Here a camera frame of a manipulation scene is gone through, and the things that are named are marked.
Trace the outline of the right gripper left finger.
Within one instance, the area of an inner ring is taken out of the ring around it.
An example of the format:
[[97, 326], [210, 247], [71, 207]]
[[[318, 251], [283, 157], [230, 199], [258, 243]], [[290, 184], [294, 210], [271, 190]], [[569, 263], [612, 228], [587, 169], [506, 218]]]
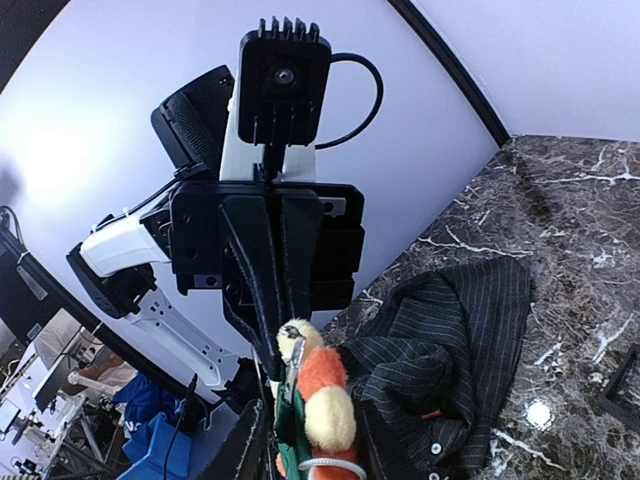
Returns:
[[268, 410], [251, 400], [240, 414], [227, 404], [214, 409], [194, 435], [194, 478], [271, 479]]

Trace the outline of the black pinstriped shirt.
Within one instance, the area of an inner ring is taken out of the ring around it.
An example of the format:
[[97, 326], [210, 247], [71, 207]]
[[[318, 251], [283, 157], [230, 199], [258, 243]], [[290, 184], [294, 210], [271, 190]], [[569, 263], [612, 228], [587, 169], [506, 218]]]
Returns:
[[520, 358], [532, 279], [497, 257], [413, 277], [338, 350], [357, 401], [371, 401], [425, 479], [485, 464]]

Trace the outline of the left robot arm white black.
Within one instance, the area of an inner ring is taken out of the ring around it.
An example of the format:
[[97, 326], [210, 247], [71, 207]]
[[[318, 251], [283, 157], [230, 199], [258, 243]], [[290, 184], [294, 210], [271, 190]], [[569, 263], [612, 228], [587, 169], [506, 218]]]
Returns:
[[284, 374], [279, 328], [342, 309], [353, 296], [364, 197], [351, 185], [219, 180], [233, 86], [229, 69], [219, 66], [153, 111], [173, 179], [150, 209], [105, 217], [67, 259], [104, 313], [137, 326], [240, 411], [258, 394], [256, 373], [168, 301], [154, 265], [171, 266], [182, 294], [220, 291], [225, 320], [277, 380]]

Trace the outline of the flower brooch green orange yellow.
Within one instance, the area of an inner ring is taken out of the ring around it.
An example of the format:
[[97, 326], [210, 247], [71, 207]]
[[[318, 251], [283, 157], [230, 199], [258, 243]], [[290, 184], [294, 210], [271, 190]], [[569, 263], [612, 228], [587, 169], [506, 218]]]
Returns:
[[339, 353], [304, 319], [285, 323], [276, 340], [286, 367], [285, 379], [270, 383], [278, 473], [284, 479], [365, 479]]

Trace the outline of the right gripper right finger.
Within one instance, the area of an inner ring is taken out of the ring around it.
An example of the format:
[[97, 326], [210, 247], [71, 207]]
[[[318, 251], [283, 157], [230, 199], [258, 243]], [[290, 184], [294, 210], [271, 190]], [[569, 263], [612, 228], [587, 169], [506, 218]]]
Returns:
[[425, 479], [409, 460], [371, 401], [354, 401], [357, 433], [355, 446], [360, 465], [373, 480]]

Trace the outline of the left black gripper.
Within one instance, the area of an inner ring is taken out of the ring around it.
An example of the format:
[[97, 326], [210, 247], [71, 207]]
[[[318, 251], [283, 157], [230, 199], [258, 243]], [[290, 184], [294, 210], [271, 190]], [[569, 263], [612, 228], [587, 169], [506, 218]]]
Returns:
[[169, 203], [178, 290], [222, 291], [225, 319], [254, 347], [267, 377], [280, 381], [283, 273], [291, 318], [346, 307], [362, 256], [363, 210], [352, 185], [189, 182]]

